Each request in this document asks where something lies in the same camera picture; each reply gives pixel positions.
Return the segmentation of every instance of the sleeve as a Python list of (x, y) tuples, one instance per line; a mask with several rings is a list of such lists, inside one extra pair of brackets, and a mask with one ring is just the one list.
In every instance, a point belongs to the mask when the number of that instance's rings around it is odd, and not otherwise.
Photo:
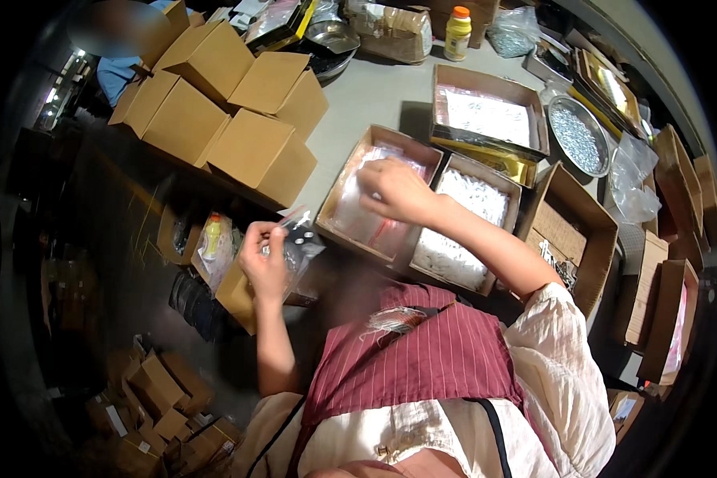
[[(234, 453), (234, 463), (231, 465), (232, 476), (247, 474), (258, 454), (276, 435), (302, 397), (297, 393), (282, 392), (265, 397), (258, 402), (252, 412), (252, 419), (247, 426), (241, 445)], [(283, 476), (287, 472), (290, 456), (295, 447), (297, 435), (300, 433), (300, 416), (302, 414), (301, 408), (268, 452), (268, 466), (274, 472), (274, 476)]]
[(613, 454), (615, 432), (586, 320), (569, 292), (555, 283), (535, 292), (505, 341), (543, 440), (567, 455), (569, 474), (597, 476)]

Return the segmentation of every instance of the blue shirt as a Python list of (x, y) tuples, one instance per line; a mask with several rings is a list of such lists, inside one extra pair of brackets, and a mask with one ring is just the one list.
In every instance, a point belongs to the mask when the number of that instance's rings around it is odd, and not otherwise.
[[(150, 3), (152, 7), (158, 9), (160, 12), (172, 3), (171, 0), (156, 0)], [(193, 12), (191, 8), (187, 8), (186, 11), (190, 14)], [(127, 82), (133, 79), (135, 72), (130, 68), (130, 65), (137, 64), (141, 58), (130, 57), (130, 58), (104, 58), (98, 62), (98, 69), (96, 70), (96, 76), (98, 77), (98, 85), (106, 95), (106, 99), (109, 100), (109, 105), (114, 108), (119, 101), (119, 97), (124, 92), (124, 87)]]

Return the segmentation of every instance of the apron strap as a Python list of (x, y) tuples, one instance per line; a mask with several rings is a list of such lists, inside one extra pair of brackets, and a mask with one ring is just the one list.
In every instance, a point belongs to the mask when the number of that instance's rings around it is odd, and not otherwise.
[(297, 411), (300, 410), (303, 407), (303, 404), (306, 402), (307, 395), (304, 395), (299, 402), (297, 402), (297, 405), (292, 409), (290, 414), (287, 416), (287, 418), (284, 420), (284, 423), (281, 424), (281, 427), (279, 427), (279, 430), (274, 434), (274, 436), (271, 437), (271, 439), (268, 441), (268, 443), (263, 447), (263, 450), (258, 454), (258, 457), (255, 458), (255, 461), (252, 463), (252, 466), (250, 466), (250, 470), (247, 472), (247, 478), (250, 478), (252, 476), (252, 472), (255, 471), (255, 467), (260, 463), (260, 460), (263, 459), (263, 456), (268, 453), (268, 450), (274, 445), (274, 442), (276, 442), (279, 435), (281, 435), (284, 432), (284, 429), (287, 428), (287, 425), (290, 424), (293, 418), (297, 415)]
[(499, 416), (497, 416), (497, 410), (494, 409), (494, 405), (486, 398), (465, 398), (465, 400), (479, 403), (483, 409), (486, 410), (488, 421), (491, 423), (492, 430), (494, 431), (494, 439), (497, 442), (497, 452), (499, 453), (499, 464), (502, 465), (502, 475), (505, 478), (512, 478), (510, 465), (507, 463), (505, 437), (502, 435), (502, 426), (499, 424)]

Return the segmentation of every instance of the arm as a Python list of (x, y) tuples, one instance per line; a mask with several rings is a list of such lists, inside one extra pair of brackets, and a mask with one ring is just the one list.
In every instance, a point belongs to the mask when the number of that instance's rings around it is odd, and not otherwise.
[[(258, 320), (258, 391), (267, 397), (297, 392), (295, 354), (281, 314), (286, 289), (285, 231), (276, 223), (253, 223), (247, 228), (239, 261), (255, 291)], [(268, 245), (268, 257), (260, 254)]]
[[(451, 197), (434, 193), (411, 167), (396, 158), (366, 163), (358, 172), (358, 181), (365, 208), (420, 224), (457, 241), (522, 298), (550, 282), (563, 285), (552, 266), (523, 241)], [(371, 196), (374, 192), (382, 201)]]

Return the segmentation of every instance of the bag of screws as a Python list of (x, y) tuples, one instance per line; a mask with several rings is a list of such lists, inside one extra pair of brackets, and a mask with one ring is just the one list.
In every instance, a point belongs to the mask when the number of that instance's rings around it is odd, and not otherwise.
[(539, 41), (539, 24), (534, 7), (500, 10), (486, 29), (488, 40), (502, 58), (523, 57)]

